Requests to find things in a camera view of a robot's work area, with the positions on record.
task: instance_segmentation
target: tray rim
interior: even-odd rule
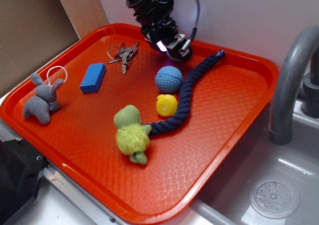
[[[133,25],[117,23],[117,24],[110,24],[103,26],[89,35],[87,35],[82,40],[78,41],[70,48],[62,52],[59,56],[51,60],[49,63],[44,65],[40,68],[37,72],[42,76],[45,77],[47,71],[55,66],[57,62],[59,65],[64,66],[69,61],[71,61],[75,55],[79,55],[83,50],[85,50],[89,45],[94,43],[96,40],[101,39],[102,37],[119,33],[121,35],[127,35],[129,37],[133,37],[136,39],[144,40],[144,37],[140,33],[136,33],[139,28]],[[240,126],[235,130],[234,134],[229,138],[229,140],[225,143],[225,145],[221,148],[218,152],[216,157],[209,163],[207,168],[201,173],[198,179],[194,182],[194,184],[190,187],[187,193],[181,198],[181,200],[175,204],[171,209],[167,211],[163,211],[158,214],[141,214],[135,211],[132,207],[128,206],[127,204],[119,204],[116,202],[114,196],[111,194],[105,194],[103,187],[99,185],[99,183],[92,184],[92,181],[87,178],[84,174],[78,174],[73,172],[73,168],[77,166],[73,164],[71,161],[68,164],[73,164],[73,167],[64,166],[64,162],[60,157],[56,157],[53,163],[58,166],[63,172],[65,172],[68,176],[70,176],[74,181],[76,181],[80,186],[82,186],[85,190],[87,190],[90,194],[92,194],[97,200],[99,200],[102,204],[112,210],[115,214],[117,214],[123,220],[127,222],[134,223],[134,224],[154,224],[163,222],[176,214],[183,211],[188,204],[192,202],[195,196],[199,193],[200,189],[206,184],[209,178],[213,175],[213,172],[218,168],[218,166],[222,163],[222,161],[227,157],[227,154],[236,146],[237,142],[240,138],[244,135],[244,133],[248,130],[250,125],[255,121],[258,115],[262,112],[262,110],[266,107],[266,105],[271,100],[273,93],[275,91],[276,82],[279,76],[279,71],[277,67],[274,65],[273,62],[258,57],[255,55],[235,51],[228,48],[223,48],[222,46],[211,45],[208,43],[194,41],[192,44],[193,52],[207,54],[209,56],[212,51],[217,52],[220,49],[223,49],[226,52],[226,55],[230,57],[241,58],[244,60],[253,60],[260,63],[263,66],[253,66],[249,68],[249,70],[257,72],[258,74],[262,75],[267,82],[267,91],[263,95],[263,97],[259,100],[259,102],[255,105],[255,107],[249,112],[246,119]],[[19,135],[26,138],[28,142],[31,144],[38,144],[38,139],[34,138],[28,129],[20,124],[13,116],[10,116],[10,110],[15,106],[15,104],[24,97],[25,93],[21,90],[24,88],[24,91],[31,91],[34,89],[34,85],[31,82],[30,78],[28,77],[25,81],[19,84],[16,88],[14,88],[4,99],[3,103],[0,106],[0,117],[1,119],[9,125],[13,130],[15,130]],[[47,157],[50,155],[55,154],[51,151],[50,148],[46,146],[41,147],[41,152]],[[112,200],[112,204],[105,204],[105,201]]]

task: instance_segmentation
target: gray stuffed elephant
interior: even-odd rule
[[[57,111],[60,105],[57,103],[56,91],[64,84],[63,79],[57,79],[53,85],[44,84],[37,73],[31,75],[32,82],[37,85],[35,95],[28,99],[23,108],[24,118],[32,115],[37,117],[41,124],[46,125],[50,122],[50,111]]]

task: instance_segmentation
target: frog head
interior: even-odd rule
[[[140,123],[141,123],[140,112],[133,105],[126,106],[124,109],[121,109],[114,116],[114,124],[118,129],[132,125],[132,124],[140,124]]]

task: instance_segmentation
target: textured blue ball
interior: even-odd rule
[[[183,82],[180,70],[173,66],[165,66],[158,71],[155,83],[162,93],[172,94],[179,90]]]

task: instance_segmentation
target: gray sink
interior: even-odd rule
[[[294,113],[293,139],[269,142],[269,107],[198,199],[238,225],[319,224],[319,120]]]

